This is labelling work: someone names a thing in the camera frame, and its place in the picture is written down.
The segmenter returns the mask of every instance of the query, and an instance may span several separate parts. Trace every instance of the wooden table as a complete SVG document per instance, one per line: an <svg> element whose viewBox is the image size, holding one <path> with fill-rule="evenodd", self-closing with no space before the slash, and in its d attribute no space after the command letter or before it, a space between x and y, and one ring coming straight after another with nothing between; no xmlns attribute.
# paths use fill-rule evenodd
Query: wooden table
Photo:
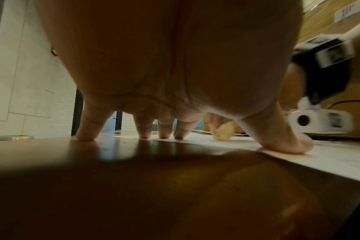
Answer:
<svg viewBox="0 0 360 240"><path fill-rule="evenodd" d="M159 141L0 142L0 239L329 239L360 182Z"/></svg>

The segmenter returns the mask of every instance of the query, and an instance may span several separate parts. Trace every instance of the white camera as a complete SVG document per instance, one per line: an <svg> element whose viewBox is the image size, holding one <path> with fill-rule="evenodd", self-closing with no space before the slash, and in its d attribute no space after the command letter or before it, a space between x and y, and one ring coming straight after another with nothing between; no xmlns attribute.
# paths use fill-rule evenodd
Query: white camera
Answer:
<svg viewBox="0 0 360 240"><path fill-rule="evenodd" d="M297 104L298 111L289 114L292 129L305 133L339 134L350 133L354 129L353 120L345 111L321 109L311 105L307 97Z"/></svg>

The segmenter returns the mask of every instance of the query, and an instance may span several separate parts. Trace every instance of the black cable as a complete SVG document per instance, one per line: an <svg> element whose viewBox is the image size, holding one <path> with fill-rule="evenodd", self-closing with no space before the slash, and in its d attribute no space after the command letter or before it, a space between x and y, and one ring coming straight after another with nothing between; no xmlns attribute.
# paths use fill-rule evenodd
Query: black cable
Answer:
<svg viewBox="0 0 360 240"><path fill-rule="evenodd" d="M338 102L335 102L331 105L329 105L326 109L331 109L334 105L337 105L337 104L341 104L341 103L346 103L346 102L360 102L360 100L345 100L345 101L338 101Z"/></svg>

